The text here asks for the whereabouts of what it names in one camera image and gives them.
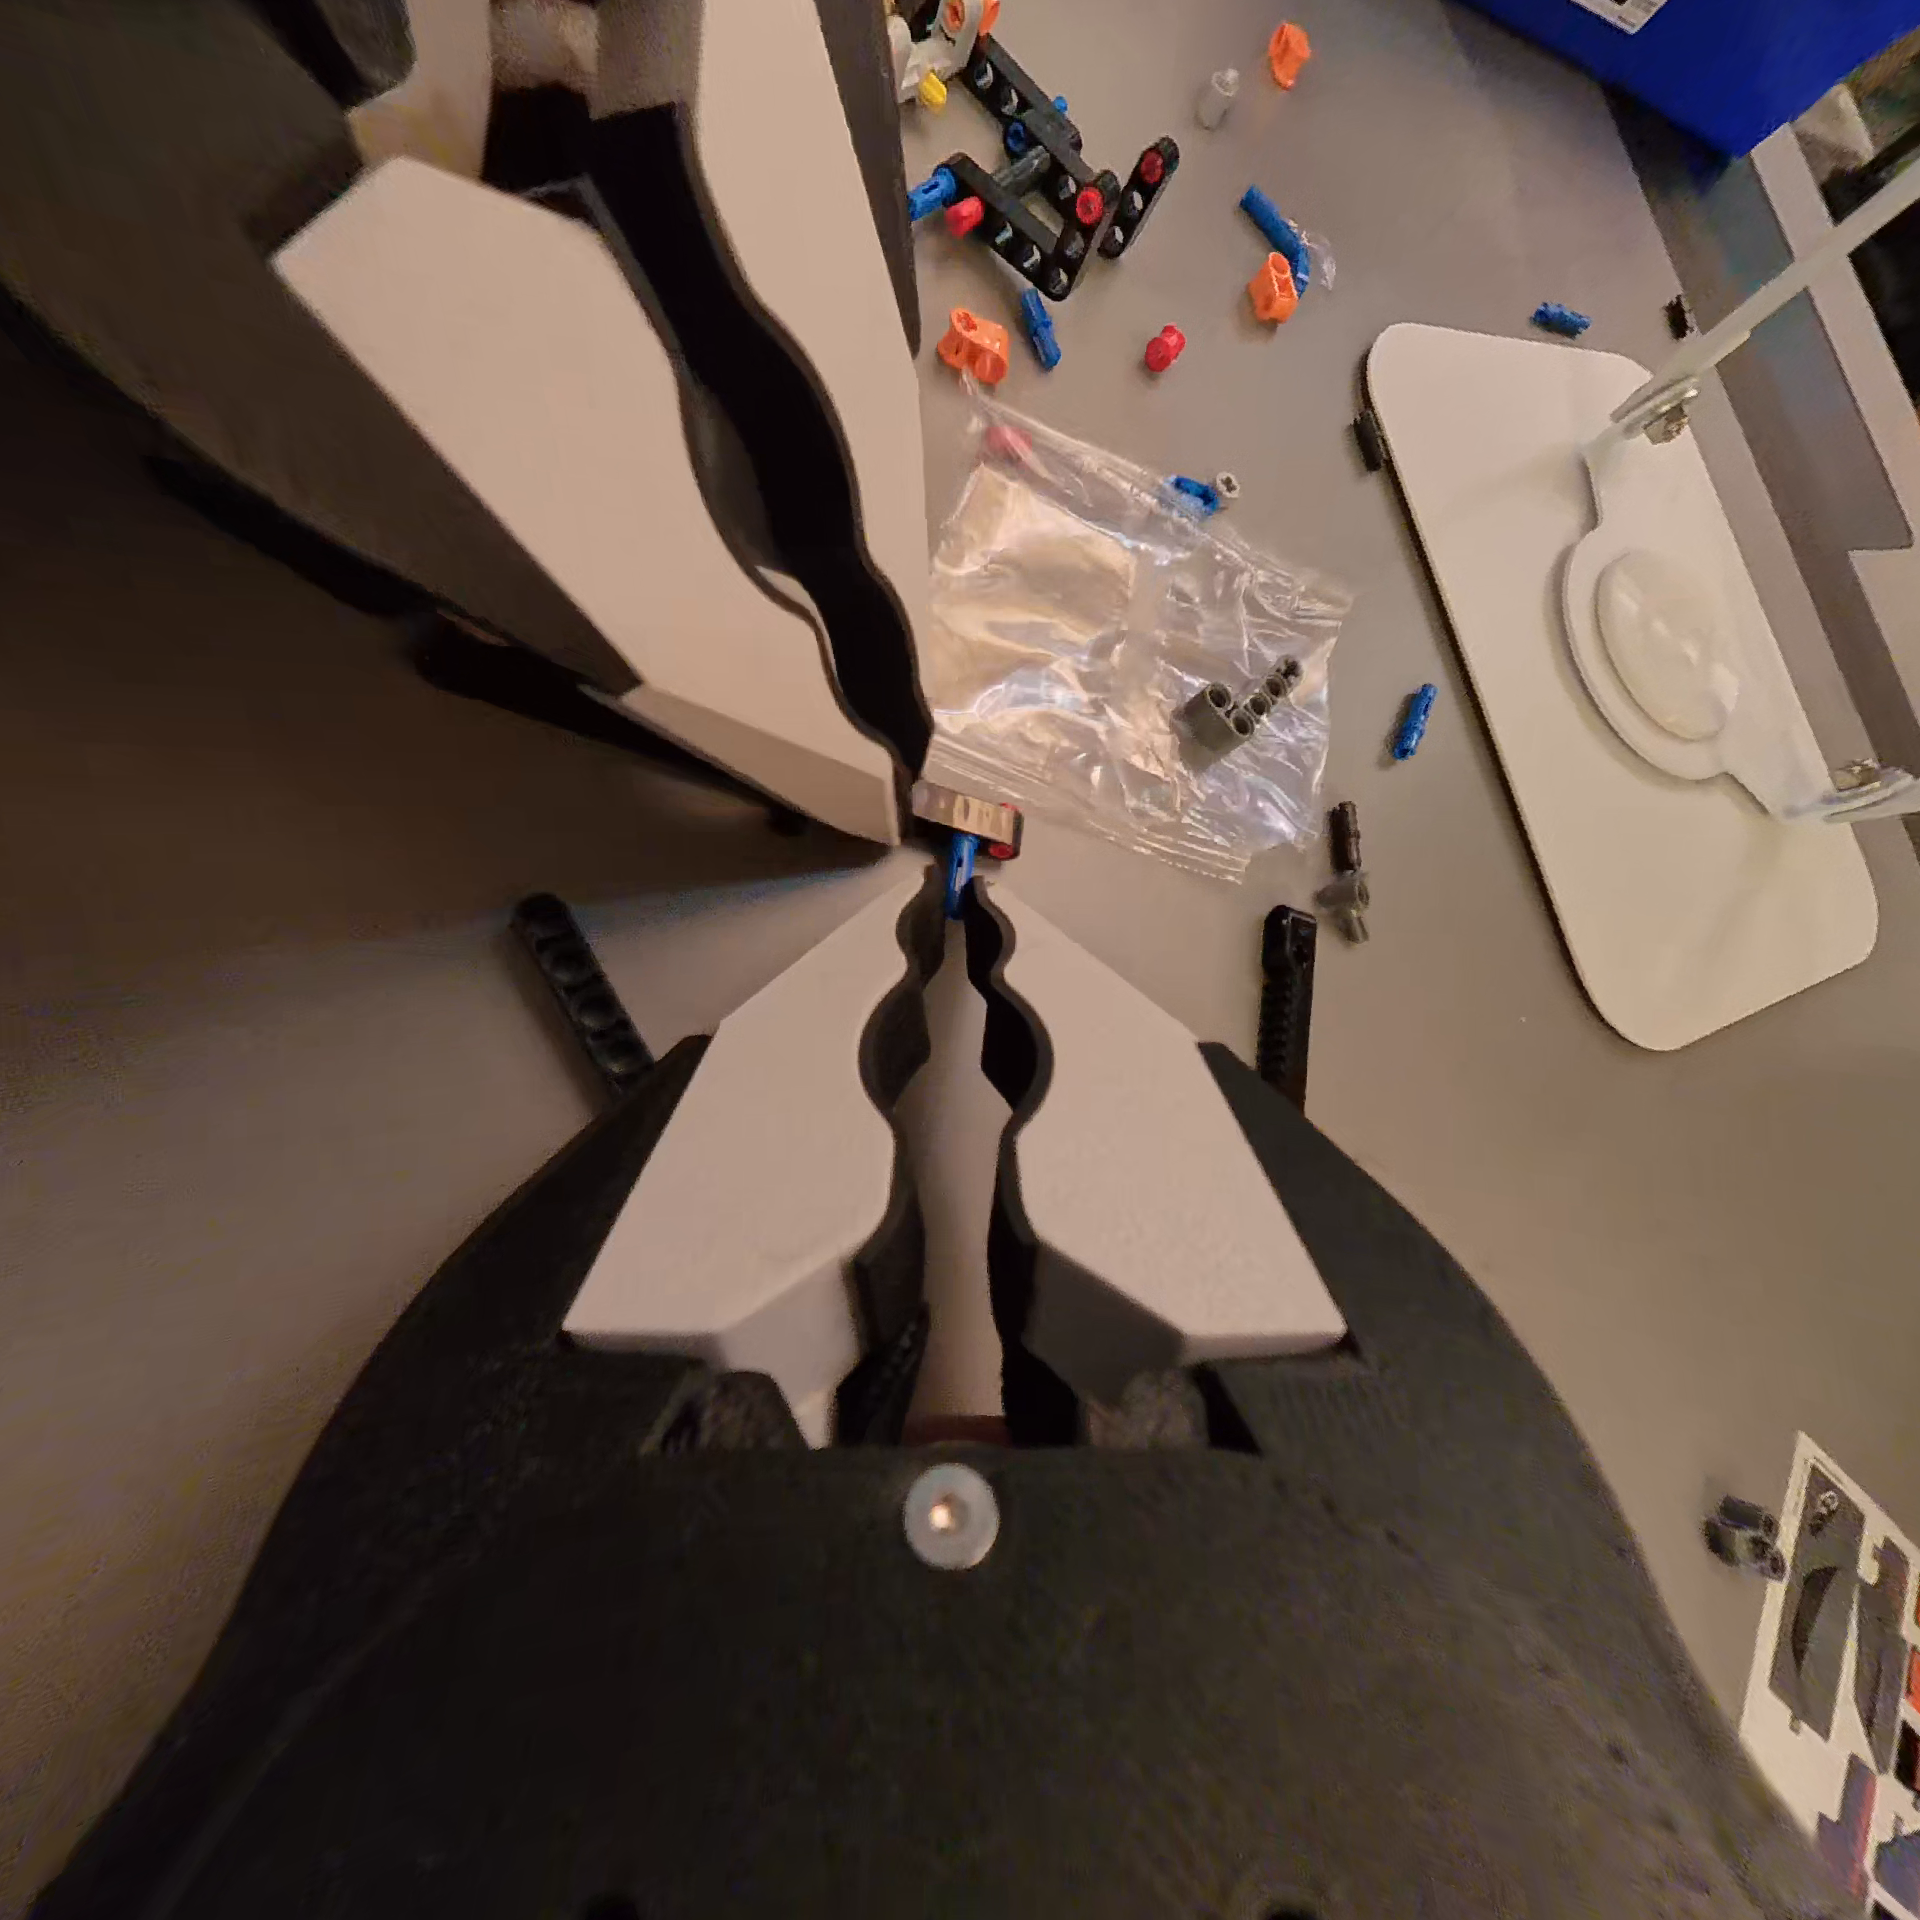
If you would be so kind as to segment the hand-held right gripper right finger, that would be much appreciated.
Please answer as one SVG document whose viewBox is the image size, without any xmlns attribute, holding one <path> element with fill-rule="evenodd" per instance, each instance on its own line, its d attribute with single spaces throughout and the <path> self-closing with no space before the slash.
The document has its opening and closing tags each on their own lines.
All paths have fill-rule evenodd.
<svg viewBox="0 0 1920 1920">
<path fill-rule="evenodd" d="M 1334 1352 L 1349 1320 L 1197 1033 L 1007 882 L 967 885 L 962 931 L 1007 1106 L 989 1298 L 1008 1436 L 1068 1446 L 1136 1379 Z"/>
</svg>

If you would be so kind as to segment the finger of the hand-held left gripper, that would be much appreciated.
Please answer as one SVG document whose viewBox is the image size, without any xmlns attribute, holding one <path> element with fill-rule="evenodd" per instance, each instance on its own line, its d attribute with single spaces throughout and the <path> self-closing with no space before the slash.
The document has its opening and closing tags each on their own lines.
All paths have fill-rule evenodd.
<svg viewBox="0 0 1920 1920">
<path fill-rule="evenodd" d="M 600 706 L 830 831 L 904 842 L 908 749 L 830 684 L 823 589 L 775 589 L 722 539 L 667 345 L 585 223 L 397 156 L 272 270 L 634 675 Z"/>
<path fill-rule="evenodd" d="M 900 110 L 874 4 L 698 4 L 691 156 L 765 332 L 745 443 L 782 570 L 885 739 L 928 739 L 928 509 Z"/>
</svg>

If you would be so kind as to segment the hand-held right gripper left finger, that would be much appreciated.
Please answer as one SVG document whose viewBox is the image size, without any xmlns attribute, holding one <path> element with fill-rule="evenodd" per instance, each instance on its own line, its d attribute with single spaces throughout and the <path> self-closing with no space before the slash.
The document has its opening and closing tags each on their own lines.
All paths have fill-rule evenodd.
<svg viewBox="0 0 1920 1920">
<path fill-rule="evenodd" d="M 765 1377 L 809 1446 L 844 1379 L 915 1317 L 874 1278 L 915 1203 L 897 1106 L 928 1055 L 938 876 L 894 876 L 705 1042 L 565 1309 L 574 1345 Z"/>
</svg>

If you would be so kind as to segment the black lego beam with red pin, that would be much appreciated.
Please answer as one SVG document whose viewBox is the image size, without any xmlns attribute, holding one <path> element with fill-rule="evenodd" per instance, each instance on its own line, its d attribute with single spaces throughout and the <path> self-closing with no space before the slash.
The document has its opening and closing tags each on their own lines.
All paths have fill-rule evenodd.
<svg viewBox="0 0 1920 1920">
<path fill-rule="evenodd" d="M 1001 799 L 958 790 L 938 780 L 915 780 L 908 816 L 970 847 L 970 862 L 1008 864 L 1023 852 L 1023 810 Z"/>
</svg>

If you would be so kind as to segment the black lego gear rack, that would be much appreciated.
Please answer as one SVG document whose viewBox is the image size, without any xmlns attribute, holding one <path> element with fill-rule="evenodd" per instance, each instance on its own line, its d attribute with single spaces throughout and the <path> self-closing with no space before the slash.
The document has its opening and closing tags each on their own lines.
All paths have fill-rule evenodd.
<svg viewBox="0 0 1920 1920">
<path fill-rule="evenodd" d="M 1254 1069 L 1258 1082 L 1304 1110 L 1310 1093 L 1310 1013 L 1317 984 L 1317 918 L 1277 904 L 1258 924 L 1258 1006 Z"/>
</svg>

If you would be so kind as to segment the bent blue lego connector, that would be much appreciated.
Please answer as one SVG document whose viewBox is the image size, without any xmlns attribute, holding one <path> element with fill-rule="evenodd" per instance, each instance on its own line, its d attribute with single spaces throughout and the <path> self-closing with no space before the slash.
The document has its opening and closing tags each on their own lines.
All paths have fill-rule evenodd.
<svg viewBox="0 0 1920 1920">
<path fill-rule="evenodd" d="M 1334 287 L 1336 260 L 1331 243 L 1287 219 L 1264 187 L 1245 183 L 1238 213 L 1258 230 L 1267 252 L 1284 260 L 1296 298 L 1310 298 L 1311 289 L 1325 295 Z"/>
</svg>

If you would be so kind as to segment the dark grey lego angle beam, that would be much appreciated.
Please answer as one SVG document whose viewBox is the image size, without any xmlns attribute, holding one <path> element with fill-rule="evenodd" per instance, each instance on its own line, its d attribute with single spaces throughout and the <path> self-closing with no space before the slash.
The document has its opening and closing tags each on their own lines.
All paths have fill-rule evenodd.
<svg viewBox="0 0 1920 1920">
<path fill-rule="evenodd" d="M 1301 691 L 1304 666 L 1284 657 L 1258 683 L 1234 691 L 1222 683 L 1197 690 L 1176 712 L 1170 735 L 1189 762 L 1212 762 L 1248 746 L 1258 726 Z"/>
</svg>

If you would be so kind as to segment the dark grey lego pin connector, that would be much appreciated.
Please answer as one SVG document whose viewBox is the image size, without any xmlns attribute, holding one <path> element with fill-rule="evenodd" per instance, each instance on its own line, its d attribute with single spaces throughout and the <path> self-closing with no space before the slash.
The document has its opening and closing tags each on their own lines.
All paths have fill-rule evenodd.
<svg viewBox="0 0 1920 1920">
<path fill-rule="evenodd" d="M 1783 1580 L 1788 1562 L 1783 1553 L 1780 1516 L 1740 1498 L 1723 1498 L 1701 1522 L 1703 1545 L 1732 1572 L 1750 1572 L 1765 1580 Z"/>
</svg>

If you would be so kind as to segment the clear plastic zip bag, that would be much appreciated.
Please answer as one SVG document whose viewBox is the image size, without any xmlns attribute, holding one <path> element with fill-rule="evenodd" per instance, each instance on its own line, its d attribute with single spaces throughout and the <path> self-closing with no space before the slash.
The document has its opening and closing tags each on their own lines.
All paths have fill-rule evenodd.
<svg viewBox="0 0 1920 1920">
<path fill-rule="evenodd" d="M 1320 842 L 1352 589 L 1243 539 L 1229 509 L 1180 513 L 1169 478 L 970 378 L 958 393 L 970 465 L 928 560 L 924 773 L 1224 882 Z M 977 457 L 992 419 L 1029 433 L 1029 465 Z M 1170 712 L 1284 657 L 1304 666 L 1296 703 L 1234 756 L 1189 762 Z"/>
</svg>

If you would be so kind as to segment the sticker sheet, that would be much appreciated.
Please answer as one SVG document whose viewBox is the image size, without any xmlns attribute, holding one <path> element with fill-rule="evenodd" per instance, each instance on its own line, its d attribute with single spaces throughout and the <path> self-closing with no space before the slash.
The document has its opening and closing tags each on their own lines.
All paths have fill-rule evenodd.
<svg viewBox="0 0 1920 1920">
<path fill-rule="evenodd" d="M 1807 1433 L 1740 1742 L 1861 1917 L 1916 1917 L 1916 1536 Z"/>
</svg>

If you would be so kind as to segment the blue storage bin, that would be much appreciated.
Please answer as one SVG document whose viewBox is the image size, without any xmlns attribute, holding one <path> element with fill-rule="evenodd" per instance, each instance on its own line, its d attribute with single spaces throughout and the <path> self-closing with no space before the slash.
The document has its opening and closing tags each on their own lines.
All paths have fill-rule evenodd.
<svg viewBox="0 0 1920 1920">
<path fill-rule="evenodd" d="M 1498 27 L 1748 156 L 1916 32 L 1916 4 L 1470 4 Z"/>
</svg>

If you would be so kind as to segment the black lego frame assembly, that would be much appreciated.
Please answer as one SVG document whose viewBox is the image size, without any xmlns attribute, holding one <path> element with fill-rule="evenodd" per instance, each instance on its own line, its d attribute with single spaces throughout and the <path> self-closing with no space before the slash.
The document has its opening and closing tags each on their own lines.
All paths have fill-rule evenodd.
<svg viewBox="0 0 1920 1920">
<path fill-rule="evenodd" d="M 897 105 L 977 104 L 1001 137 L 1001 163 L 952 152 L 908 191 L 908 219 L 942 219 L 980 243 L 1040 302 L 1068 302 L 1094 257 L 1122 257 L 1163 199 L 1181 149 L 1149 143 L 1125 177 L 1091 167 L 1060 96 L 994 37 L 994 4 L 885 4 Z"/>
</svg>

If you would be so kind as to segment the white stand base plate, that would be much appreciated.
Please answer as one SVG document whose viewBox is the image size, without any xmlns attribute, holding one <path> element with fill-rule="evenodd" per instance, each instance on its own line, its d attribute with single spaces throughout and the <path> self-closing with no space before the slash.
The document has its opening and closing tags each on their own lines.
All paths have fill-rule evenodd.
<svg viewBox="0 0 1920 1920">
<path fill-rule="evenodd" d="M 1644 378 L 1444 325 L 1389 325 L 1361 365 L 1570 970 L 1623 1042 L 1672 1052 L 1861 969 L 1882 907 L 1703 457 L 1612 427 Z M 1707 619 L 1703 739 L 1605 647 L 1623 560 L 1672 565 Z"/>
</svg>

